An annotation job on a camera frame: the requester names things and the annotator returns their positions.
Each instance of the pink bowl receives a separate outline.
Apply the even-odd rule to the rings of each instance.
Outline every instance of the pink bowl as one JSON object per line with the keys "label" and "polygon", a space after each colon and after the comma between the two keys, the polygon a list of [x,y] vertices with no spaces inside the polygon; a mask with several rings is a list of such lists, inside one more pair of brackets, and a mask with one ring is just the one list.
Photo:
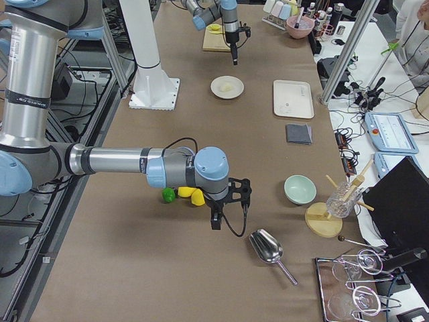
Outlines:
{"label": "pink bowl", "polygon": [[[301,22],[300,22],[300,28],[296,29],[295,23],[297,20],[298,16],[297,15],[293,15],[291,17],[288,18],[288,20],[286,20],[286,30],[288,31],[288,33],[290,34],[290,36],[294,39],[301,39],[306,37],[314,28],[314,20],[310,19],[309,17],[302,17],[301,18]],[[301,29],[302,25],[307,25],[308,28],[305,29]]]}

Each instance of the white table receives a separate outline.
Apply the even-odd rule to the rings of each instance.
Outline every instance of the white table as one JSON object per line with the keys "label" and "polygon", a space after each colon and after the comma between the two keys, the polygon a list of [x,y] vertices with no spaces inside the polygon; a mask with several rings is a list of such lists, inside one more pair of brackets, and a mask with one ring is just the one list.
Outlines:
{"label": "white table", "polygon": [[[350,31],[352,30],[353,22],[342,21],[339,24],[345,26],[345,33],[341,36],[337,34],[329,36],[324,41],[322,41],[322,51],[319,55],[314,57],[316,62],[321,58],[334,57],[341,53],[343,46],[333,44],[332,40],[341,39],[342,41],[346,42]],[[352,76],[351,81],[355,81],[362,87],[366,87],[369,81],[373,78],[375,71],[379,68],[379,66],[381,66],[381,63],[385,57],[381,55],[381,52],[385,49],[387,49],[387,42],[383,37],[383,34],[380,32],[375,23],[369,23],[365,33],[363,34],[359,44],[355,49],[355,55],[358,56],[358,61],[355,64],[356,69],[351,69],[353,67],[349,68]],[[374,84],[382,76],[384,76],[386,80],[381,88],[384,89],[386,93],[398,95],[403,99],[397,97],[389,98],[389,95],[385,96],[384,94],[381,94],[380,97],[384,98],[385,96],[386,100],[382,101],[378,106],[376,106],[376,108],[374,108],[374,112],[403,112],[401,115],[405,121],[422,124],[415,125],[407,123],[408,129],[411,133],[428,131],[429,122],[424,119],[416,119],[409,110],[414,107],[412,102],[416,101],[418,94],[412,83],[407,81],[408,76],[405,74],[394,54],[390,55],[379,75],[375,79]],[[351,117],[353,115],[345,113],[347,111],[357,111],[356,108],[349,107],[349,104],[353,101],[353,98],[351,100],[345,98],[331,99],[329,101],[328,108],[331,111],[330,118],[332,127],[334,129],[351,127],[354,133],[359,133],[360,125],[351,121]],[[426,134],[422,136],[414,136],[413,138],[419,148],[419,153],[416,154],[416,158],[424,174],[429,176],[429,162],[427,162],[429,157],[429,137]],[[356,169],[357,173],[360,173],[363,167],[373,157],[374,152],[377,150],[372,144],[371,138],[367,133],[363,136],[353,139],[351,141],[351,147],[354,149],[354,151],[360,152],[359,164]],[[372,166],[365,174],[365,182],[363,183],[362,187],[366,188],[369,186],[374,186],[378,180],[379,178],[377,176],[377,171],[375,167]],[[381,244],[381,241],[379,241],[376,235],[372,233],[373,225],[366,209],[362,208],[358,219],[362,236],[373,245]],[[389,321],[397,321],[395,315],[409,311],[416,307],[424,307],[427,311],[429,311],[423,300],[420,298],[420,296],[418,296],[414,286],[412,286],[409,290],[395,293],[394,298],[402,301],[402,307],[391,310],[391,313],[389,314]]]}

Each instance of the white plate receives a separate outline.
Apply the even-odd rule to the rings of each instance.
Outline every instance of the white plate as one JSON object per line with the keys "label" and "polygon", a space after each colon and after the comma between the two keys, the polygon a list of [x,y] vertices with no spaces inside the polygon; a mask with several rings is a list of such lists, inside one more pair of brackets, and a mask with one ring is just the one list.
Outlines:
{"label": "white plate", "polygon": [[311,119],[314,117],[310,84],[293,80],[275,80],[274,113],[277,116]]}
{"label": "white plate", "polygon": [[234,76],[221,76],[214,79],[210,88],[217,97],[234,99],[244,91],[244,84]]}

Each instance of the green bowl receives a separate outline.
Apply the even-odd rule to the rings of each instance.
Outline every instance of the green bowl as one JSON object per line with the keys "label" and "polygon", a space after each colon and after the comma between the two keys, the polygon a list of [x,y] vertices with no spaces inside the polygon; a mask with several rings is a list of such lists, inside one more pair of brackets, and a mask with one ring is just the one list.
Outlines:
{"label": "green bowl", "polygon": [[296,174],[284,182],[284,193],[291,202],[305,205],[316,197],[316,186],[306,176]]}

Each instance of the white tray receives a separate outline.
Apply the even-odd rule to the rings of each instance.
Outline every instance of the white tray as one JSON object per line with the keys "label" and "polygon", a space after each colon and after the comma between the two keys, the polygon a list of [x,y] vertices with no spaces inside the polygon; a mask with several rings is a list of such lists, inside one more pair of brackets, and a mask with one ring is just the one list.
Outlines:
{"label": "white tray", "polygon": [[310,84],[293,80],[275,80],[273,84],[274,114],[283,117],[314,117]]}

